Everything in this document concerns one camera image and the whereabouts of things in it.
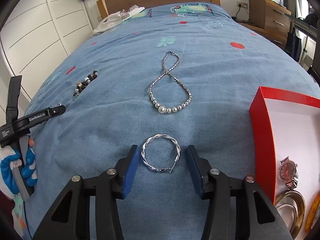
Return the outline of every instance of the hand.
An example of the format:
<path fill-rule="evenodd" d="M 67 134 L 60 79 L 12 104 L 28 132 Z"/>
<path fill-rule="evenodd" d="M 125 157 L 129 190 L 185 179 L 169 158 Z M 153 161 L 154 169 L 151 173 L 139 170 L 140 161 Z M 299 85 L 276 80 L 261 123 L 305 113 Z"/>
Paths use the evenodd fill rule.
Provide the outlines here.
<path fill-rule="evenodd" d="M 21 176 L 26 178 L 26 183 L 30 187 L 34 186 L 38 180 L 35 154 L 30 148 L 34 144 L 35 142 L 29 138 L 26 165 L 21 171 Z M 0 190 L 10 199 L 13 199 L 15 195 L 19 193 L 18 187 L 11 173 L 13 161 L 17 161 L 18 166 L 22 165 L 19 158 L 20 152 L 18 150 L 12 149 L 10 146 L 5 146 L 2 149 L 0 148 Z"/>

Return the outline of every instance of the red box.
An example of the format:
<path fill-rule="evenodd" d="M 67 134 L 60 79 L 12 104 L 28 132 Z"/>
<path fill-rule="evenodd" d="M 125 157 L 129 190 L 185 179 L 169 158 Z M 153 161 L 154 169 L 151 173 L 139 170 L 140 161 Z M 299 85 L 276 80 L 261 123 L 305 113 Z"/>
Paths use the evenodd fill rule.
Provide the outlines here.
<path fill-rule="evenodd" d="M 278 169 L 280 161 L 289 156 L 298 164 L 296 190 L 305 199 L 305 224 L 320 191 L 320 100 L 287 90 L 259 87 L 250 106 L 250 116 L 257 182 L 274 202 L 275 196 L 287 189 L 278 179 Z M 297 239 L 305 236 L 303 226 Z"/>

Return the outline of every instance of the wristwatch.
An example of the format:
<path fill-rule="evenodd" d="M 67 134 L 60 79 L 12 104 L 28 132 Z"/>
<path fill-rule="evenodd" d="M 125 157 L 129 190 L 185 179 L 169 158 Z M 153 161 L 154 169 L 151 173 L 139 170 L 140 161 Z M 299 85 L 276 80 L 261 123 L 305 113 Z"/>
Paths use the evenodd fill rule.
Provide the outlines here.
<path fill-rule="evenodd" d="M 297 164 L 289 160 L 289 157 L 280 161 L 278 176 L 288 189 L 295 189 L 298 186 L 299 176 L 297 166 Z"/>

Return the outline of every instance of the drawer handle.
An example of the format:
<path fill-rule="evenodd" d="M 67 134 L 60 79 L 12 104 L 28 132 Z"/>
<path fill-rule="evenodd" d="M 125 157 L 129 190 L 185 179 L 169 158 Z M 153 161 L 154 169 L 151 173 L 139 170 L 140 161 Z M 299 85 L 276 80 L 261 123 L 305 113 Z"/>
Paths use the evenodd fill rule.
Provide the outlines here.
<path fill-rule="evenodd" d="M 273 10 L 276 11 L 277 13 L 280 13 L 280 14 L 284 15 L 283 12 L 280 12 L 280 11 L 278 11 L 278 10 L 276 10 L 276 9 L 273 9 Z"/>
<path fill-rule="evenodd" d="M 280 24 L 280 25 L 282 25 L 282 26 L 284 26 L 284 24 L 282 24 L 282 23 L 280 23 L 280 22 L 277 22 L 277 21 L 274 21 L 275 23 L 278 23 L 278 24 Z"/>
<path fill-rule="evenodd" d="M 279 42 L 279 41 L 276 41 L 276 40 L 273 40 L 274 42 L 276 42 L 276 43 L 279 43 L 279 44 L 283 44 L 282 42 Z"/>

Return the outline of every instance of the pearl necklace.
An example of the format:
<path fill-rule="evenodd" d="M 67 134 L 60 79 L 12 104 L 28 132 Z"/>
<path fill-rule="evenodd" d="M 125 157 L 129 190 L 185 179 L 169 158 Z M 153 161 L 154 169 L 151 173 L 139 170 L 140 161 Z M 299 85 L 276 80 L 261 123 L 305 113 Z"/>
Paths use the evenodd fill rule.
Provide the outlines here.
<path fill-rule="evenodd" d="M 170 53 L 171 53 L 172 55 L 175 55 L 175 56 L 178 58 L 178 60 L 177 60 L 177 62 L 172 66 L 172 68 L 170 68 L 169 70 L 167 70 L 167 69 L 165 68 L 165 66 L 164 66 L 164 63 L 165 63 L 165 60 L 166 60 L 167 56 L 168 56 Z M 150 98 L 151 98 L 151 101 L 153 102 L 153 104 L 155 105 L 155 107 L 158 108 L 158 111 L 159 111 L 159 113 L 161 113 L 161 114 L 176 113 L 178 110 L 181 110 L 182 108 L 185 108 L 185 107 L 191 102 L 192 95 L 191 95 L 190 90 L 189 90 L 179 79 L 177 79 L 175 76 L 173 76 L 173 75 L 171 74 L 171 72 L 170 72 L 171 70 L 173 70 L 173 69 L 179 64 L 179 62 L 180 62 L 179 56 L 178 56 L 177 54 L 175 54 L 174 52 L 172 52 L 171 50 L 169 50 L 169 51 L 167 52 L 167 54 L 165 55 L 163 61 L 162 61 L 162 66 L 163 66 L 163 69 L 164 69 L 165 73 L 163 73 L 160 77 L 158 77 L 155 81 L 153 81 L 153 83 L 152 83 L 152 84 L 150 85 L 150 87 L 149 87 L 149 96 L 150 96 Z M 179 106 L 177 106 L 177 107 L 173 107 L 173 108 L 166 108 L 165 106 L 161 106 L 161 105 L 156 101 L 156 99 L 154 98 L 153 93 L 152 93 L 152 87 L 153 87 L 162 77 L 164 77 L 164 76 L 167 75 L 167 74 L 168 74 L 169 76 L 171 76 L 180 86 L 182 86 L 183 89 L 184 89 L 184 90 L 188 93 L 188 95 L 189 95 L 189 99 L 188 99 L 186 102 L 184 102 L 183 104 L 181 104 L 181 105 L 179 105 Z"/>

